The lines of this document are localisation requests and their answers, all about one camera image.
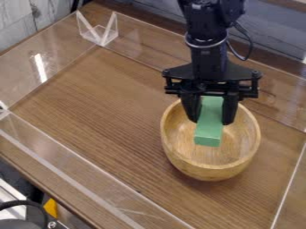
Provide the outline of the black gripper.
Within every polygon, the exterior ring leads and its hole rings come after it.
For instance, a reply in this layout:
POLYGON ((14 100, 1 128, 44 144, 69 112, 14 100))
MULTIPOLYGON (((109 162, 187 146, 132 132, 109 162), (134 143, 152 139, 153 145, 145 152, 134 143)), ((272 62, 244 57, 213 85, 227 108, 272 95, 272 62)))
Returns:
POLYGON ((200 114, 201 97, 223 97, 221 123, 233 122, 239 100, 257 98, 257 83, 261 73, 235 64, 228 57, 247 60, 232 49, 228 41, 200 45, 187 42, 191 62, 163 70, 165 81, 164 93, 176 94, 191 122, 196 122, 200 114))

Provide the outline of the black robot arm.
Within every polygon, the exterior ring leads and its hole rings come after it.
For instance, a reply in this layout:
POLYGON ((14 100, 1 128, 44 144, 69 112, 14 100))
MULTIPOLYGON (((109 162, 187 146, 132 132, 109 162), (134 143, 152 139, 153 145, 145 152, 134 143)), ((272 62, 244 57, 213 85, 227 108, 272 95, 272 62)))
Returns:
POLYGON ((237 19, 244 14, 244 0, 176 0, 187 22, 184 41, 191 62, 163 70, 164 92, 180 97, 191 122, 196 122, 200 100, 220 97, 220 121, 233 122, 237 103, 257 97, 261 73, 235 64, 228 54, 228 28, 243 28, 237 19))

